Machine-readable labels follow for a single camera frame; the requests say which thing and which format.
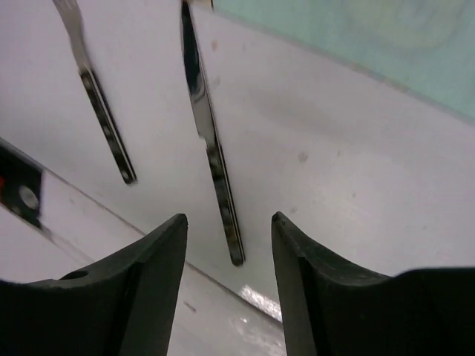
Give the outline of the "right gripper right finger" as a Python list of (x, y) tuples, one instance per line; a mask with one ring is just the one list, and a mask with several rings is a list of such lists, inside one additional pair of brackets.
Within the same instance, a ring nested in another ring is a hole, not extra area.
[(352, 263), (272, 217), (272, 255), (288, 355), (472, 355), (474, 270), (395, 277)]

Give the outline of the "green cartoon print cloth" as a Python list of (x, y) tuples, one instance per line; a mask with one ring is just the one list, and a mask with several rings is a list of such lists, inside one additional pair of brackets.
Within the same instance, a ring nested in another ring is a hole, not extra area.
[(473, 1), (214, 1), (474, 120)]

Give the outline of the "silver knife dark handle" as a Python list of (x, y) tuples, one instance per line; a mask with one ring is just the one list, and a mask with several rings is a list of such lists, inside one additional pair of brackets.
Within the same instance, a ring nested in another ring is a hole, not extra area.
[(212, 175), (230, 260), (234, 266), (241, 266), (246, 261), (246, 256), (229, 175), (226, 169), (226, 161), (220, 144), (212, 101), (210, 100), (206, 84), (204, 64), (200, 59), (189, 1), (182, 2), (180, 17), (182, 23), (183, 62), (195, 126), (198, 136), (206, 144), (207, 160)]

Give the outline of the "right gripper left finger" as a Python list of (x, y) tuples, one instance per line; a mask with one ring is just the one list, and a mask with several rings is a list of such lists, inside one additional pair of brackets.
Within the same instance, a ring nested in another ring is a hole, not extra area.
[(166, 355), (186, 215), (58, 280), (1, 283), (3, 355)]

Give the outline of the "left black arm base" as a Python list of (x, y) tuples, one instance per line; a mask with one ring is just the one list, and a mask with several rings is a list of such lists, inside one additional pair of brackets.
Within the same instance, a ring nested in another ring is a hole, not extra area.
[(42, 178), (40, 166), (1, 139), (1, 205), (40, 231)]

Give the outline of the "silver fork dark handle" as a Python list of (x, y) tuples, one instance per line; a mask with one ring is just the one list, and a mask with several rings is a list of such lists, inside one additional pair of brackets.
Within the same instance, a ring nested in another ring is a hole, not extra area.
[(120, 175), (126, 185), (132, 185), (137, 181), (137, 175), (87, 51), (79, 5), (76, 1), (55, 1), (54, 5), (68, 33), (79, 77)]

